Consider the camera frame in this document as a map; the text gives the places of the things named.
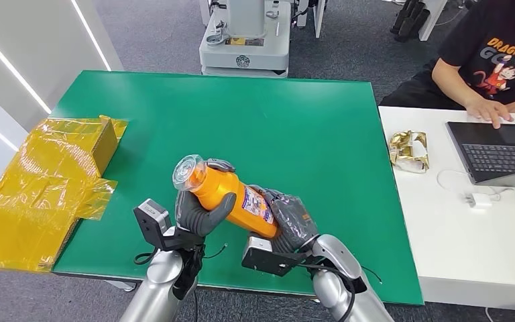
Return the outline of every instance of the laptop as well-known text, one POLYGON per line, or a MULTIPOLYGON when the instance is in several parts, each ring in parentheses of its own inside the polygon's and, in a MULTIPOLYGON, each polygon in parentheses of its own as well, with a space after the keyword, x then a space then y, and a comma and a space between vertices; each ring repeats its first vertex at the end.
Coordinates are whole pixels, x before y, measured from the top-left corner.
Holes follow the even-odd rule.
POLYGON ((474 184, 515 187, 515 124, 447 122, 474 184))

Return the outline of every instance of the black cable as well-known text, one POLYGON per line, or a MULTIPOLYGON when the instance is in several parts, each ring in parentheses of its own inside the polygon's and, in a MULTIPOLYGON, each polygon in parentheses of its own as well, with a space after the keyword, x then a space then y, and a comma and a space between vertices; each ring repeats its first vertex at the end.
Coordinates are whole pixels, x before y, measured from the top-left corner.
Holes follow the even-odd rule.
POLYGON ((373 270, 369 269, 369 268, 366 268, 364 266, 360 266, 362 267, 364 270, 367 270, 368 272, 371 272, 374 276, 376 276, 376 278, 378 279, 378 282, 380 282, 380 284, 382 284, 382 279, 380 278, 380 276, 378 276, 378 274, 376 274, 373 270))
POLYGON ((227 246, 228 246, 228 244, 224 244, 224 245, 222 245, 222 248, 220 248, 220 250, 216 254, 214 254, 212 256, 204 256, 203 258, 206 258, 207 260, 210 258, 214 258, 214 257, 220 255, 220 253, 223 252, 227 246))
POLYGON ((341 280, 343 281, 344 284, 348 285, 348 290, 351 293, 350 303, 348 304, 345 314, 339 319, 339 322, 345 322, 349 318, 349 314, 352 311, 352 306, 354 305, 355 291, 354 291, 354 284, 352 284, 352 279, 350 277, 344 275, 344 273, 342 273, 340 270, 333 268, 333 267, 328 267, 328 266, 323 266, 323 265, 312 265, 312 264, 297 264, 297 266, 301 266, 301 267, 305 267, 305 268, 309 268, 309 269, 313 269, 313 270, 329 271, 333 274, 336 274, 338 277, 341 278, 341 280))
POLYGON ((198 321, 198 296, 196 290, 194 290, 194 322, 198 321))
POLYGON ((135 258, 133 259, 133 263, 135 263, 135 265, 147 264, 150 260, 153 259, 155 254, 157 254, 158 250, 159 249, 157 247, 155 247, 153 249, 153 252, 150 252, 150 253, 140 253, 139 255, 135 256, 135 258))

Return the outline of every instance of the green tabletop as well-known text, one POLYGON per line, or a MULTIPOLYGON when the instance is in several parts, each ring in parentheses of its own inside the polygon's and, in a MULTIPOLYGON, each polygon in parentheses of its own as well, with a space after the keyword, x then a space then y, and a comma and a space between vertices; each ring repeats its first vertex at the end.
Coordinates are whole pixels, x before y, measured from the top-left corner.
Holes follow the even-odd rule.
MULTIPOLYGON (((143 278, 150 252, 132 213, 146 198, 174 212, 171 174, 187 154, 222 158, 240 180, 298 195, 321 233, 338 237, 383 301, 422 304, 378 110, 365 82, 84 71, 53 117, 128 119, 105 178, 119 184, 100 221, 83 220, 53 271, 143 278)), ((241 267, 247 232, 224 222, 207 238, 203 285, 312 294, 309 275, 241 267)))

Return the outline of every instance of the floor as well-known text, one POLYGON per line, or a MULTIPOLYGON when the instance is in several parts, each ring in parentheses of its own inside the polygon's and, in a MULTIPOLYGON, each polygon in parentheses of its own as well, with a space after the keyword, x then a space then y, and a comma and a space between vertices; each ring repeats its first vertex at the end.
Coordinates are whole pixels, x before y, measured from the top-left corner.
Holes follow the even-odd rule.
MULTIPOLYGON (((126 70, 200 73, 198 45, 204 29, 196 0, 95 3, 126 70)), ((437 27, 428 42, 400 44, 388 32, 398 10, 380 0, 330 0, 321 39, 314 38, 311 20, 307 28, 292 32, 290 77, 371 81, 379 101, 435 55, 453 25, 437 27)), ((440 21, 455 13, 446 11, 440 21)), ((310 300, 209 290, 197 294, 200 322, 332 321, 310 300)), ((101 280, 0 272, 0 321, 117 321, 132 296, 101 280)), ((489 321, 480 307, 386 307, 396 322, 489 321)), ((189 298, 178 320, 193 321, 193 313, 189 298)), ((515 321, 515 311, 491 309, 490 314, 495 322, 515 321)))

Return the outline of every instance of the white charger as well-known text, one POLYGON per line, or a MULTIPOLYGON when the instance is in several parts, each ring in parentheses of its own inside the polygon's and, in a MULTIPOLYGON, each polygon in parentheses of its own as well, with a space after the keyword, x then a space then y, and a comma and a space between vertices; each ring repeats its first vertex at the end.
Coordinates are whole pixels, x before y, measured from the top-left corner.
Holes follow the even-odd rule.
POLYGON ((467 195, 467 202, 472 209, 489 209, 492 207, 491 196, 485 193, 471 193, 467 195))

